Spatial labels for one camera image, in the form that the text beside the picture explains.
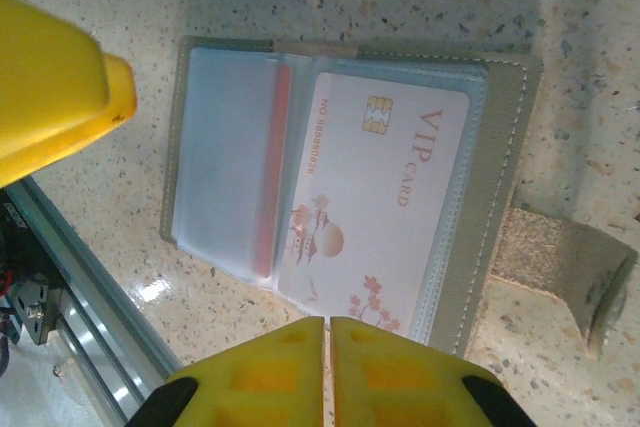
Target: wallet strap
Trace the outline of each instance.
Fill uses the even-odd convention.
[[[578,222],[509,209],[491,274],[564,302],[597,357],[622,311],[638,253]]]

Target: black rubber tip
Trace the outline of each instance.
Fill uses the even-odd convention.
[[[536,427],[501,385],[475,375],[464,377],[462,383],[493,427]]]
[[[183,377],[158,387],[133,414],[126,427],[173,427],[193,394],[198,381]]]

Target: speckled countertop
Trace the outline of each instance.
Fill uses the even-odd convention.
[[[544,59],[516,203],[640,248],[640,0],[29,0],[130,60],[136,118],[36,178],[184,362],[297,316],[158,236],[167,126],[183,34],[438,39]],[[640,281],[600,363],[560,304],[491,283],[471,360],[541,426],[638,425]]]

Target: red wire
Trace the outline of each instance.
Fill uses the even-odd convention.
[[[11,287],[12,280],[13,280],[13,270],[10,270],[4,279],[4,287],[2,288],[2,291],[0,291],[0,297],[5,295],[9,291],[9,287]]]

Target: card chip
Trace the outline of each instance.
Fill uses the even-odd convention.
[[[386,134],[393,101],[385,97],[369,97],[364,111],[362,130],[374,134]]]

